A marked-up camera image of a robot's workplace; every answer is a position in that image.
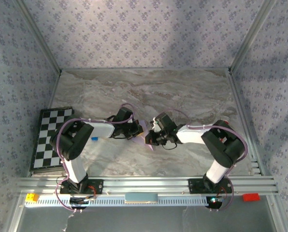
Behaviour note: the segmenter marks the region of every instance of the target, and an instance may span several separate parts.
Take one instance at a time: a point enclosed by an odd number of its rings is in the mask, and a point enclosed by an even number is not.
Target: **yellow block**
[[[27,193],[26,202],[37,202],[39,199],[39,195],[36,193]]]

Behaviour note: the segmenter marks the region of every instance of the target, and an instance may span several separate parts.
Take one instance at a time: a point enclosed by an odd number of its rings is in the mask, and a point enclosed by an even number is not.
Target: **small lego brick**
[[[27,193],[26,202],[37,202],[39,199],[39,195],[36,193]]]
[[[260,196],[257,193],[247,193],[243,194],[244,202],[260,201]]]

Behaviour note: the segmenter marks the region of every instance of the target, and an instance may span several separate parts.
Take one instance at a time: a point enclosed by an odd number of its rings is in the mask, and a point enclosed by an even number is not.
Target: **patterned wallpaper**
[[[24,0],[59,66],[228,67],[262,0]]]
[[[27,174],[38,114],[57,75],[12,1],[0,1],[0,231],[17,177]]]
[[[274,6],[235,78],[288,216],[288,0]]]

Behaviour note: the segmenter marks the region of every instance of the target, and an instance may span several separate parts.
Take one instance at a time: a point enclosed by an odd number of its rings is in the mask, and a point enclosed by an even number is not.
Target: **checkerboard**
[[[30,164],[31,172],[63,170],[60,158],[50,145],[49,140],[55,130],[73,113],[72,107],[41,110],[37,140]]]

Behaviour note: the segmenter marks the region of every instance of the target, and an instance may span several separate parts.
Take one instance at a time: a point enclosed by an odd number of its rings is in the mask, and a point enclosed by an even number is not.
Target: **marble tabletop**
[[[176,108],[188,114],[192,125],[226,119],[233,129],[243,133],[223,70],[64,71],[52,107],[72,106],[81,117],[107,118],[116,114],[125,102],[136,106],[135,118],[139,120],[149,122],[159,112]],[[187,122],[182,114],[170,115],[176,124]],[[133,141],[109,138],[89,140],[82,159],[89,176],[203,175],[214,160],[205,145],[184,144],[174,150],[154,147],[152,151]],[[231,174],[252,174],[248,157]]]

